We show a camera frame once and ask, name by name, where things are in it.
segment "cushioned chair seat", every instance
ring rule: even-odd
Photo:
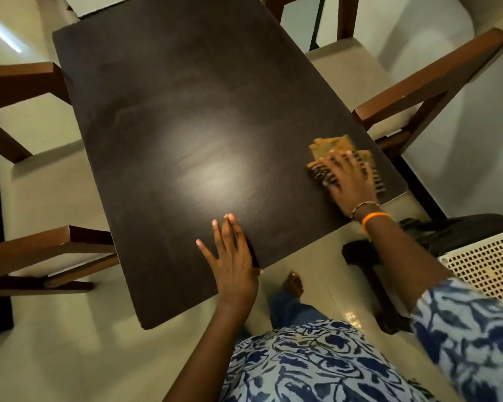
[[[315,49],[307,57],[350,111],[395,85],[389,73],[355,38]],[[377,140],[399,130],[416,111],[412,107],[386,118],[372,126],[369,135]]]

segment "tiled floor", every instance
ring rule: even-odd
[[[65,14],[59,4],[8,2],[17,6],[14,12],[22,11],[28,27],[9,28],[31,52],[15,60],[0,40],[0,63],[53,59],[45,28],[65,24],[66,19],[56,18]],[[0,4],[0,19],[9,25],[15,19],[5,6]],[[7,239],[64,224],[108,229],[70,107],[52,96],[39,97],[1,109],[0,125],[36,154],[16,166],[0,158]],[[424,217],[410,195],[385,209],[398,220]],[[248,329],[255,334],[270,329],[267,296],[294,270],[304,283],[303,302],[359,327],[406,377],[417,378],[443,402],[459,400],[412,335],[388,336],[379,330],[366,282],[341,256],[342,245],[358,236],[358,227],[349,224],[270,266],[261,277]],[[75,259],[61,257],[30,273],[59,270]],[[98,287],[88,294],[13,298],[15,328],[0,335],[0,401],[162,399],[208,324],[215,298],[143,331],[119,266],[90,279]]]

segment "dark wooden table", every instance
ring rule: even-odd
[[[145,329],[216,293],[195,244],[213,218],[261,267],[346,224],[306,171],[314,138],[370,149],[382,202],[407,190],[260,0],[129,0],[54,42]]]

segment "left hand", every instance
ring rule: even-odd
[[[257,297],[262,270],[252,267],[252,256],[246,236],[232,214],[224,217],[222,229],[216,220],[212,221],[218,259],[201,240],[196,244],[211,266],[218,287],[218,307],[235,314],[240,324],[244,324]],[[231,235],[233,230],[236,244]]]

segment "blue and white fabric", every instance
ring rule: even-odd
[[[412,324],[430,359],[468,402],[503,401],[503,304],[451,278],[423,294]],[[220,400],[435,401],[355,327],[334,320],[238,344]]]

